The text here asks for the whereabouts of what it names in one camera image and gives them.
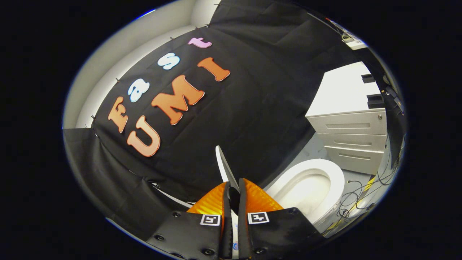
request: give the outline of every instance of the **white toilet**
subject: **white toilet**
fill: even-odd
[[[345,177],[339,166],[313,159],[283,173],[266,193],[285,209],[297,207],[316,226],[338,209],[344,186]]]

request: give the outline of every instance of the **white wall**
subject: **white wall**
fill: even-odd
[[[101,102],[89,105],[89,102],[86,102],[86,100],[94,87],[108,82],[110,82],[110,87],[114,85],[113,81],[108,81],[106,79],[105,74],[109,73],[107,77],[113,77],[114,75],[117,75],[117,78],[121,77],[120,73],[116,73],[114,70],[110,69],[116,63],[119,64],[118,62],[123,57],[134,52],[134,50],[137,51],[138,54],[143,53],[136,49],[140,48],[142,45],[146,46],[144,44],[148,41],[167,34],[170,31],[173,31],[171,33],[172,37],[175,37],[175,34],[179,35],[179,31],[176,31],[177,29],[190,25],[191,14],[195,3],[196,0],[179,0],[162,6],[156,11],[130,23],[104,42],[87,60],[73,82],[69,92],[69,96],[72,98],[67,100],[64,110],[63,128],[80,128],[85,127],[85,124],[88,125],[88,121],[85,120],[79,120],[79,123],[76,125],[77,118],[80,114],[80,109],[76,108],[82,108],[84,106],[85,112],[94,111],[91,114],[96,112]],[[156,44],[152,44],[152,48],[155,49],[157,47]]]
[[[197,0],[191,14],[191,25],[203,27],[210,23],[213,13],[217,9],[216,4],[221,0]]]
[[[64,111],[63,128],[90,127],[107,93],[135,63],[154,49],[203,27],[220,0],[179,0],[140,17],[109,38],[77,75]]]
[[[111,88],[117,82],[116,78],[121,78],[133,65],[135,65],[144,56],[160,47],[162,44],[170,41],[170,37],[178,37],[186,32],[194,30],[194,26],[188,25],[181,28],[171,30],[163,35],[157,36],[139,48],[132,51],[127,56],[119,60],[95,85],[91,90],[90,95],[86,99],[80,115],[75,125],[76,128],[84,128],[91,126],[93,119],[91,115],[95,115],[99,106],[106,98]]]

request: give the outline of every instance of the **toilet seat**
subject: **toilet seat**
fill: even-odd
[[[335,208],[339,205],[345,186],[345,177],[343,176],[342,169],[340,169],[338,165],[324,159],[303,161],[282,174],[276,182],[267,189],[266,192],[274,198],[274,200],[280,203],[285,195],[290,194],[292,188],[294,188],[297,184],[301,184],[302,181],[307,180],[308,178],[311,178],[310,180],[307,180],[311,186],[316,186],[316,183],[319,183],[320,186],[326,185],[324,180],[321,181],[321,179],[324,178],[319,175],[324,176],[324,178],[327,177],[330,180],[330,185],[324,199],[310,212],[304,212],[303,209],[299,208],[305,217],[314,224],[323,220],[324,217],[335,210]],[[302,196],[303,195],[300,195],[298,199],[310,199],[302,198]]]

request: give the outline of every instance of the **white drawer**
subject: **white drawer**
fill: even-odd
[[[383,152],[324,146],[332,161],[340,168],[376,175]]]
[[[386,135],[384,111],[307,117],[317,133]]]
[[[383,151],[387,135],[317,134],[326,146]]]

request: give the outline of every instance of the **orange foam letter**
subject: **orange foam letter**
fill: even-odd
[[[127,124],[128,116],[122,116],[126,112],[125,107],[122,105],[123,97],[118,97],[109,112],[108,120],[112,120],[118,127],[119,133],[123,132],[125,124]]]
[[[212,73],[215,76],[216,81],[222,81],[224,80],[229,74],[231,73],[227,69],[222,69],[220,66],[218,66],[214,61],[213,58],[205,58],[201,60],[198,64],[198,67],[203,67],[206,70],[208,70],[210,73]]]
[[[127,138],[127,144],[133,146],[140,154],[150,157],[153,156],[160,146],[160,137],[159,134],[146,123],[146,117],[141,116],[138,121],[136,121],[136,128],[142,129],[149,137],[152,139],[151,145],[145,145],[138,137],[136,137],[136,132],[132,131]]]
[[[194,88],[186,81],[184,75],[176,77],[172,81],[173,95],[159,93],[151,102],[152,106],[158,106],[170,118],[170,124],[175,125],[183,117],[181,112],[176,112],[173,108],[188,111],[188,105],[184,98],[188,99],[190,105],[196,104],[205,94],[201,90]]]

